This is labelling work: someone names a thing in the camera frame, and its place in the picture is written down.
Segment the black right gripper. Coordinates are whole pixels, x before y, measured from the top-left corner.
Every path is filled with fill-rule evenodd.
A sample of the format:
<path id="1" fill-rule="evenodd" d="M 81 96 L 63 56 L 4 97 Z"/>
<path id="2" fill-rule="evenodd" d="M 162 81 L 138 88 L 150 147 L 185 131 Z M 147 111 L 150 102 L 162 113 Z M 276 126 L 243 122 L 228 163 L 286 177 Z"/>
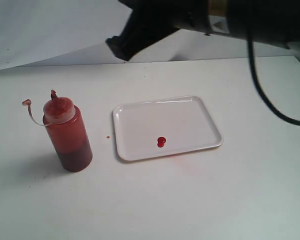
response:
<path id="1" fill-rule="evenodd" d="M 179 30 L 210 34 L 207 0 L 121 0 L 132 10 L 119 36 L 106 39 L 115 57 L 135 55 Z"/>

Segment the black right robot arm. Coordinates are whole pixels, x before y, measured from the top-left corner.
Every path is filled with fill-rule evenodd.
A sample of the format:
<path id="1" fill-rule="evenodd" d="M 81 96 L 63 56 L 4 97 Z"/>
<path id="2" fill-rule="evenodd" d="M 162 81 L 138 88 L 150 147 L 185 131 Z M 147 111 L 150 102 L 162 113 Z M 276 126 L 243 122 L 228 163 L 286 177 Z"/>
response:
<path id="1" fill-rule="evenodd" d="M 179 30 L 300 50 L 300 0 L 125 0 L 132 12 L 120 35 L 106 40 L 119 59 Z"/>

